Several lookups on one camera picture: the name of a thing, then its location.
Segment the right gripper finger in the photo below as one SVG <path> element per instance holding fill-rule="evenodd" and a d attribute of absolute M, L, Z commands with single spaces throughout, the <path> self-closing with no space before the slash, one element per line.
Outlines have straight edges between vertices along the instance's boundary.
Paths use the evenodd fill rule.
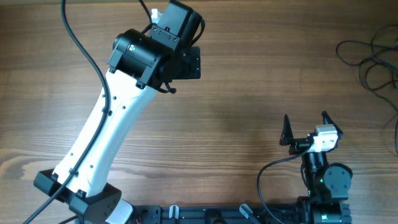
<path fill-rule="evenodd" d="M 292 133 L 289 117 L 287 114 L 285 114 L 279 144 L 281 146 L 286 146 L 286 145 L 291 145 L 293 143 L 294 143 L 294 135 Z"/>
<path fill-rule="evenodd" d="M 323 124 L 332 124 L 337 130 L 337 136 L 342 137 L 343 131 L 334 123 L 326 111 L 322 111 Z"/>

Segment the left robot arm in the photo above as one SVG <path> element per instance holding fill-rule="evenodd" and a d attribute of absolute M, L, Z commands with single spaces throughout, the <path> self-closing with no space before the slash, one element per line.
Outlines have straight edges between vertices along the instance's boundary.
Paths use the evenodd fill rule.
<path fill-rule="evenodd" d="M 115 38 L 108 70 L 99 75 L 102 91 L 72 148 L 34 179 L 50 200 L 68 205 L 76 223 L 127 223 L 133 207 L 107 181 L 121 144 L 157 93 L 175 93 L 174 80 L 200 78 L 202 16 L 178 1 L 147 15 L 144 30 Z"/>

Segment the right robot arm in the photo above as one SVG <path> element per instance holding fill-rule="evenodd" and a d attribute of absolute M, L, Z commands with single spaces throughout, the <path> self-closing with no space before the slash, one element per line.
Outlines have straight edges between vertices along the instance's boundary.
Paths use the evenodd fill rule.
<path fill-rule="evenodd" d="M 326 111 L 323 123 L 315 126 L 305 138 L 295 138 L 289 117 L 284 125 L 279 144 L 289 147 L 291 156 L 302 159 L 300 171 L 308 190 L 307 197 L 297 199 L 299 223 L 352 223 L 348 200 L 353 171 L 342 163 L 329 163 L 326 154 L 338 147 L 343 131 Z"/>

